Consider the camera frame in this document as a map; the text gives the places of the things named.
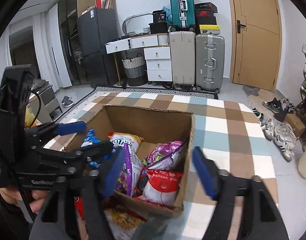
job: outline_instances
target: teal suitcase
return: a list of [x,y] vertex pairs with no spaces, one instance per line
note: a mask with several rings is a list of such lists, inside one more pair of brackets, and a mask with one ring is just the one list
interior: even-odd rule
[[181,29],[195,29],[194,0],[170,0],[173,25]]

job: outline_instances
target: black cloth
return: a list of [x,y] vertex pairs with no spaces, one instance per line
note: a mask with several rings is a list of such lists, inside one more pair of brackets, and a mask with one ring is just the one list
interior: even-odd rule
[[8,204],[0,196],[0,239],[27,240],[29,223],[25,220],[20,208]]

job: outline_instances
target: gray suitcase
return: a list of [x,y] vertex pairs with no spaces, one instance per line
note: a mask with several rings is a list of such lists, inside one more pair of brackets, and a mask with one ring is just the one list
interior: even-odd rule
[[172,78],[174,85],[195,84],[195,33],[171,32]]
[[223,81],[225,40],[214,34],[196,36],[196,86],[220,92]]

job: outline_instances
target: glass cabinet door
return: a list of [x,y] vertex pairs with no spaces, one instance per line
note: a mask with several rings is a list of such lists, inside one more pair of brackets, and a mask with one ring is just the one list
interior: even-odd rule
[[89,83],[81,66],[82,51],[77,32],[77,0],[58,2],[58,23],[63,54],[72,85]]

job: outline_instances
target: black and white patterned rug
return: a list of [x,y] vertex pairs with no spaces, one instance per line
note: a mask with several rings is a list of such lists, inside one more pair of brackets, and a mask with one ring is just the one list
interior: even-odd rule
[[198,98],[209,98],[209,99],[218,99],[218,95],[215,93],[210,93],[206,91],[183,91],[177,89],[165,89],[165,88],[122,88],[122,87],[97,87],[91,93],[84,96],[80,101],[73,105],[66,112],[62,113],[57,119],[56,122],[60,122],[65,118],[69,113],[74,111],[79,105],[81,105],[85,100],[89,99],[92,95],[97,92],[130,92],[130,93],[152,93],[152,94],[161,94],[161,95],[178,95],[186,97],[198,97]]

